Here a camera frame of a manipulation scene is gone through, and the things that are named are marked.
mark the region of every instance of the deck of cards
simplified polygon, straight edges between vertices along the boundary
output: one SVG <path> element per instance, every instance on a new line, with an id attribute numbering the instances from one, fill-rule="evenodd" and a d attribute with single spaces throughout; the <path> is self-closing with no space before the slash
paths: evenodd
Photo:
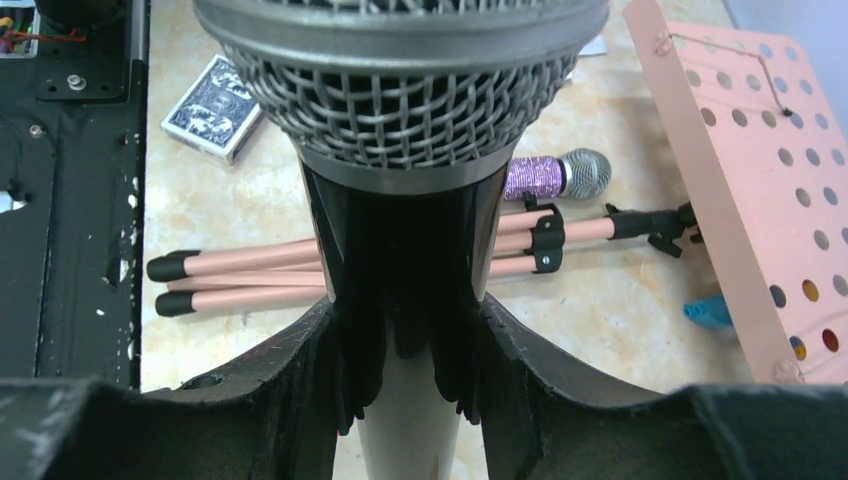
<path id="1" fill-rule="evenodd" d="M 233 65 L 226 57 L 215 55 L 162 120 L 162 129 L 191 148 L 232 165 L 261 117 L 262 111 Z"/>

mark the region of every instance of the screw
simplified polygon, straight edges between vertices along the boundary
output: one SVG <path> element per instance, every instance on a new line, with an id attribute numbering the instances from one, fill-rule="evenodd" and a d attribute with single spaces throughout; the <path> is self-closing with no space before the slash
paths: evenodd
<path id="1" fill-rule="evenodd" d="M 68 87 L 75 91 L 79 92 L 85 89 L 85 79 L 80 77 L 79 75 L 70 75 L 68 76 Z"/>

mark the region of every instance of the silver microphone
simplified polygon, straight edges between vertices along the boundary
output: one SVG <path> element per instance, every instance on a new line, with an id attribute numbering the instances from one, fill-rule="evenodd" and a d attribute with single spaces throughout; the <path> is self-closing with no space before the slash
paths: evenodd
<path id="1" fill-rule="evenodd" d="M 588 200 L 597 197 L 612 180 L 612 166 L 601 152 L 578 148 L 562 156 L 565 186 L 560 197 Z"/>
<path id="2" fill-rule="evenodd" d="M 588 148 L 579 148 L 561 158 L 551 155 L 513 158 L 504 200 L 521 202 L 528 194 L 537 199 L 588 200 L 603 193 L 611 179 L 612 167 L 607 157 Z"/>

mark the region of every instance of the table surface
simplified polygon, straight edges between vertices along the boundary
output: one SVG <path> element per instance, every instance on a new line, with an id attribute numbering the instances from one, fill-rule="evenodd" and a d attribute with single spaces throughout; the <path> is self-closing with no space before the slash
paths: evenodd
<path id="1" fill-rule="evenodd" d="M 560 155 L 578 147 L 610 159 L 613 180 L 592 201 L 557 201 L 567 220 L 603 215 L 603 204 L 643 210 L 687 200 L 656 106 L 621 11 L 611 2 L 603 37 L 609 53 L 578 62 L 571 84 L 521 139 L 516 156 Z M 670 20 L 731 26 L 721 0 L 661 0 Z M 236 166 L 168 138 L 159 124 L 220 46 L 202 31 L 190 0 L 152 1 L 144 256 L 182 248 L 234 248 L 313 236 L 294 149 L 263 121 Z M 153 308 L 164 285 L 145 281 L 142 389 L 180 382 L 243 353 L 294 322 L 309 306 L 176 319 Z M 684 302 L 718 293 L 702 245 L 681 259 L 644 239 L 566 248 L 563 268 L 489 291 L 537 333 L 611 375 L 667 392 L 688 383 L 750 382 L 731 331 L 697 327 Z M 365 478 L 355 429 L 340 439 L 338 478 Z M 486 478 L 482 436 L 463 422 L 455 479 Z"/>

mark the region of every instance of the microphone handle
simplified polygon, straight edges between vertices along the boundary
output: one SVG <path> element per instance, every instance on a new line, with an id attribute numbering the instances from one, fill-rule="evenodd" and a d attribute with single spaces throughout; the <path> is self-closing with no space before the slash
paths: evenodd
<path id="1" fill-rule="evenodd" d="M 504 200 L 521 202 L 527 193 L 538 199 L 556 198 L 565 191 L 566 182 L 565 164 L 557 157 L 513 158 L 509 163 Z"/>

